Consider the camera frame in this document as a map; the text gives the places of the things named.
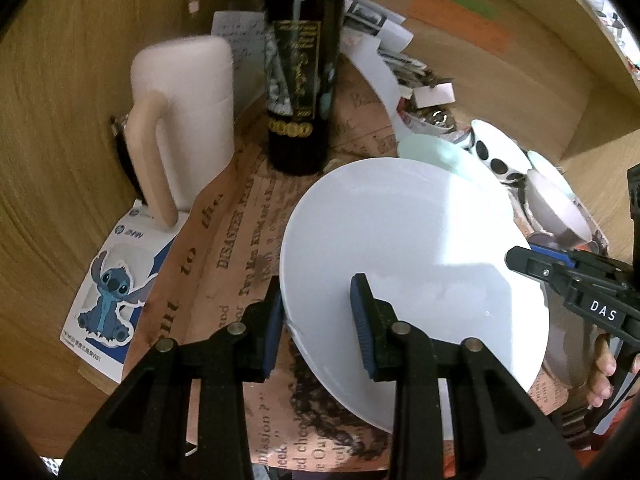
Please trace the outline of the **person's right hand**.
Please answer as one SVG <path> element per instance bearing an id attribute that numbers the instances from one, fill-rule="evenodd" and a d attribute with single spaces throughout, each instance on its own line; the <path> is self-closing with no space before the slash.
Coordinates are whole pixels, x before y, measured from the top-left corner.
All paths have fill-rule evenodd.
<path id="1" fill-rule="evenodd" d="M 600 408 L 615 392 L 610 378 L 616 371 L 616 357 L 608 346 L 608 334 L 602 333 L 596 339 L 593 362 L 587 382 L 587 402 L 593 408 Z"/>

